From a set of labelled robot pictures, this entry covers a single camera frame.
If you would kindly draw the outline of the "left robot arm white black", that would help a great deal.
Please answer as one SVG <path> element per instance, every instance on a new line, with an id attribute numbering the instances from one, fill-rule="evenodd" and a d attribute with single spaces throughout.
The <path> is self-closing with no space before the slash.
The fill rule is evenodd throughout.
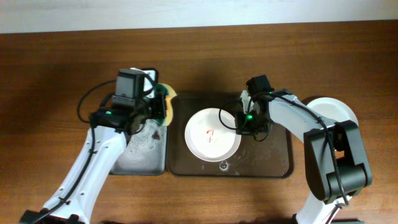
<path id="1" fill-rule="evenodd" d="M 119 70 L 115 91 L 86 120 L 90 128 L 68 175 L 43 208 L 26 210 L 20 223 L 90 222 L 102 186 L 131 136 L 143 130 L 147 119 L 169 123 L 168 90 L 158 79 L 155 68 Z"/>

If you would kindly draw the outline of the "pale green plate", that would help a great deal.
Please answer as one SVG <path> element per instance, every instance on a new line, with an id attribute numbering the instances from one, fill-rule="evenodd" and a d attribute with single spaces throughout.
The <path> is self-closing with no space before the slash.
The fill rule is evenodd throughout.
<path id="1" fill-rule="evenodd" d="M 359 125 L 354 111 L 344 102 L 335 98 L 321 97 L 310 101 L 307 106 L 317 113 L 338 122 L 351 120 Z"/>

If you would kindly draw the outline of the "pink plate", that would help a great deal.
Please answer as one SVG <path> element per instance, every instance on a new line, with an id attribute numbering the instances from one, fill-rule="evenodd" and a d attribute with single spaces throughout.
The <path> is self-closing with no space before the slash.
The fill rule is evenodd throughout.
<path id="1" fill-rule="evenodd" d="M 207 162 L 221 162 L 239 148 L 241 136 L 236 134 L 235 118 L 218 108 L 196 112 L 187 122 L 184 137 L 190 152 Z"/>

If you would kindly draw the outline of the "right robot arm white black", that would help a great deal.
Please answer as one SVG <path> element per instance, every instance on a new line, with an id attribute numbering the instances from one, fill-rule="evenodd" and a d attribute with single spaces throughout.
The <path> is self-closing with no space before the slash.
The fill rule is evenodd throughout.
<path id="1" fill-rule="evenodd" d="M 291 222 L 331 223 L 373 181 L 359 126 L 317 113 L 291 91 L 274 90 L 265 75 L 251 78 L 246 87 L 243 111 L 236 115 L 238 135 L 268 136 L 279 124 L 303 142 L 310 195 Z"/>

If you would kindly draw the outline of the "green yellow sponge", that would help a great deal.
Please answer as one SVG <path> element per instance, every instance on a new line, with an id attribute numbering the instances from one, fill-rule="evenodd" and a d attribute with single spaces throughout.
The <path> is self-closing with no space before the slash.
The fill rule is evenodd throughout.
<path id="1" fill-rule="evenodd" d="M 159 90 L 165 98 L 165 117 L 162 119 L 157 119 L 157 123 L 161 126 L 169 126 L 174 117 L 172 99 L 177 96 L 177 93 L 170 85 L 165 83 L 159 83 L 156 89 Z"/>

